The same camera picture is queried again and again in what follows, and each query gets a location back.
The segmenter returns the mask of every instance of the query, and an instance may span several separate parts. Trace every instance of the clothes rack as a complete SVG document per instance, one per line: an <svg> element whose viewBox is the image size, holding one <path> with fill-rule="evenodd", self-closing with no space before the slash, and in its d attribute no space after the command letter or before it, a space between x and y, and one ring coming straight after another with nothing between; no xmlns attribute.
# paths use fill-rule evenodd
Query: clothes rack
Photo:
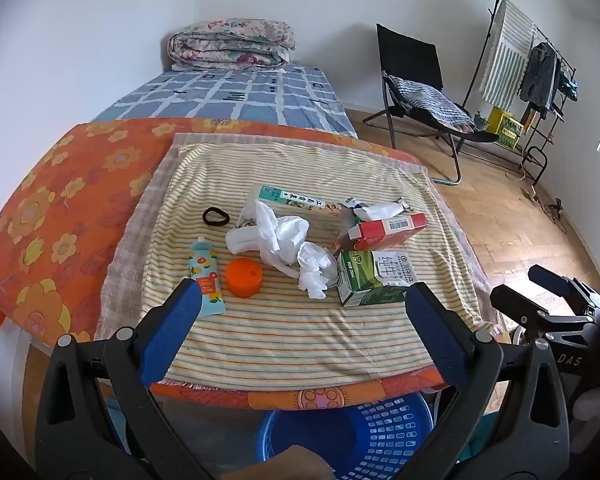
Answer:
<svg viewBox="0 0 600 480"><path fill-rule="evenodd" d="M469 88L467 89L466 95L464 97L464 101L462 101L462 106L465 107L467 101L469 100L469 97L471 95L471 92L474 89L474 85L475 85L475 80L478 77L478 74L480 73L480 66L482 65L482 62L484 60L484 54L486 53L487 50L487 46L489 44L489 40L491 38L491 31L493 30L493 24L495 22L496 19L496 12L498 10L498 5L500 4L501 0L495 0L495 4L493 7L493 10L489 9L489 13L491 15L491 21L489 23L489 28L487 31L487 35L484 38L484 44L482 46L482 51L480 53L480 57L478 58L478 64L475 67L475 71L474 71L474 76L471 79L471 83L469 84ZM541 36L544 40L545 43L549 44L549 46L551 46L552 49L555 50L555 53L557 55L557 57L560 59L560 63L561 66L564 67L566 69L566 71L569 73L570 79L573 80L575 73L576 73L576 69L567 61L567 59L560 53L560 51L555 47L555 45L551 42L551 40L549 39L549 37L540 29L538 28L538 26L534 26L535 29L538 34L539 37ZM560 110L563 109L564 104L566 102L567 97L564 94L560 94L561 95L561 99L562 102L560 103ZM531 131L531 134L529 135L528 139L526 140L526 144L524 148L520 148L519 146L515 147L515 148L510 148L509 146L506 146L504 144L501 144L499 142L496 142L496 144L503 150L505 150L506 152L512 153L515 156L519 156L520 157L520 162L516 163L513 160L510 160L509 157L507 156L503 156L503 155L499 155L497 153L493 153L491 151L485 150L483 148L479 148L477 146L474 145L469 145L469 147L471 147L472 150L477 150L478 152L483 152L483 153L487 153L490 157L492 158L485 158L483 156L477 155L475 153L470 153L467 151L462 151L462 148L464 147L464 140L460 140L458 142L458 145L456 146L456 151L458 153L464 153L465 155L469 155L472 156L474 158L478 158L480 160L484 160L486 162L489 162L491 164L494 164L496 166L499 166L501 168L505 168L506 170L510 170L510 166L515 167L516 172L521 173L523 175L531 175L524 167L524 165L526 163L531 163L535 166L539 166L540 167L540 171L539 173L534 177L533 180L533 185L537 185L538 181L540 180L540 178L542 177L542 174L544 173L544 171L547 168L548 165L548 157L546 156L546 153L544 152L544 149L546 148L547 144L553 144L554 143L554 139L553 139L553 135L554 135L554 130L555 127L558 123L558 121L562 121L564 122L563 118L560 118L557 114L554 120L554 123L552 124L551 128L549 129L549 131L547 133L544 133L543 131L541 131L539 129L541 121L543 119L538 116L538 118L535 121L535 124L532 124L531 127L529 128L528 131ZM540 145L538 144L531 144L534 137L538 135L540 137L542 137L542 141L540 143ZM506 161L509 166L506 166L504 164L501 164L499 162L495 162L493 160L493 157L499 158L501 160Z"/></svg>

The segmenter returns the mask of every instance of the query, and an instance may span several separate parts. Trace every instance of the blue gripper pad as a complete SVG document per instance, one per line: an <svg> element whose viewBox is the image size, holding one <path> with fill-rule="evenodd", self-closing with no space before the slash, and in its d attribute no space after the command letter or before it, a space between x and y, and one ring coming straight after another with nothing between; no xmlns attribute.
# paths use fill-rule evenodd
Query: blue gripper pad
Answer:
<svg viewBox="0 0 600 480"><path fill-rule="evenodd" d="M202 291L195 280L178 298L167 298L165 306L171 307L161 326L144 346L140 364L140 380L145 388L161 381L182 342L202 308Z"/></svg>
<svg viewBox="0 0 600 480"><path fill-rule="evenodd" d="M467 346L460 344L452 330L459 332L467 342L470 341L471 331L455 312L445 309L424 283L415 283L407 288L404 299L407 316L445 383L463 388L468 381Z"/></svg>
<svg viewBox="0 0 600 480"><path fill-rule="evenodd" d="M531 267L528 271L528 276L536 285L540 285L545 290L548 290L561 298L566 298L571 292L567 280L539 265Z"/></svg>

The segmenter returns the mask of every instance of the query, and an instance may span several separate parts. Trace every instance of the tube cap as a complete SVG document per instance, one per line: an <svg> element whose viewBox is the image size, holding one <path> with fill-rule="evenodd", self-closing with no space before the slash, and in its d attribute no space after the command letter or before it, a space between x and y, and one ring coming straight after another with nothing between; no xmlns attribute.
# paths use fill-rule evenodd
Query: tube cap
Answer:
<svg viewBox="0 0 600 480"><path fill-rule="evenodd" d="M260 290L262 267L250 258L236 258L224 269L222 284L238 298L249 298Z"/></svg>

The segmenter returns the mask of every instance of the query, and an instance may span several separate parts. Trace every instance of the metal screw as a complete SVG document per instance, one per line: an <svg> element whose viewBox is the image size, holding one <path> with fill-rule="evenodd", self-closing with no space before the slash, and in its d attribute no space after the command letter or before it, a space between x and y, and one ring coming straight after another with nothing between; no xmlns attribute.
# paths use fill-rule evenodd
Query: metal screw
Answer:
<svg viewBox="0 0 600 480"><path fill-rule="evenodd" d="M549 348L549 343L544 339L540 338L536 339L536 346L541 350L547 350Z"/></svg>
<svg viewBox="0 0 600 480"><path fill-rule="evenodd" d="M71 339L72 338L71 338L71 336L69 334L61 335L58 338L58 346L68 346L69 343L71 342Z"/></svg>
<svg viewBox="0 0 600 480"><path fill-rule="evenodd" d="M131 336L134 334L132 328L128 326L123 326L120 330L116 332L116 338L120 341L126 341L127 339L131 339Z"/></svg>
<svg viewBox="0 0 600 480"><path fill-rule="evenodd" d="M491 337L491 334L486 330L478 330L478 332L475 333L475 338L481 343L488 343L489 341L491 341L491 339L493 339L493 337Z"/></svg>

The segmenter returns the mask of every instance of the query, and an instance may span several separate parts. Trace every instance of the blue checkered bedsheet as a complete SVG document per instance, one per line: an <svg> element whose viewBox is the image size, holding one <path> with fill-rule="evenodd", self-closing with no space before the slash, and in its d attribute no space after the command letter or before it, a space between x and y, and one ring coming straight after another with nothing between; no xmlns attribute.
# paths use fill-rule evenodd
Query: blue checkered bedsheet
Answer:
<svg viewBox="0 0 600 480"><path fill-rule="evenodd" d="M95 121L152 117L238 119L357 137L322 70L165 72L98 115Z"/></svg>

